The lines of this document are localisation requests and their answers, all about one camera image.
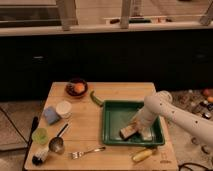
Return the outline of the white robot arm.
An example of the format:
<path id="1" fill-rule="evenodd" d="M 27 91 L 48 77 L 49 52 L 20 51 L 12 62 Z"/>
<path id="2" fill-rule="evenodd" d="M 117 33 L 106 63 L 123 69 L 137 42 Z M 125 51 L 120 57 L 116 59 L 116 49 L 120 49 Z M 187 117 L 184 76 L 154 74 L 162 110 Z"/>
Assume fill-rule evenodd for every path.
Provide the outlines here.
<path id="1" fill-rule="evenodd" d="M 158 116 L 162 116 L 213 148 L 213 121 L 174 106 L 172 100 L 168 91 L 146 96 L 144 106 L 136 112 L 131 122 L 137 130 L 143 130 L 151 127 Z"/>

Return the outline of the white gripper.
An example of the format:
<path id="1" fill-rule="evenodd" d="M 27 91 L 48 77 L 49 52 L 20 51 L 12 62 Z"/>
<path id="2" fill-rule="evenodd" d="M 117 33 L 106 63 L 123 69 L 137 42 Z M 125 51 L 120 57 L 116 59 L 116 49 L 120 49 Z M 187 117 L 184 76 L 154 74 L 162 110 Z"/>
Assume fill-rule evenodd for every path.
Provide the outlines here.
<path id="1" fill-rule="evenodd" d="M 152 126 L 153 122 L 151 120 L 146 120 L 144 118 L 133 118 L 130 126 L 132 130 L 142 133 L 142 139 L 145 141 L 152 140 L 152 133 L 150 130 L 146 130 Z"/>

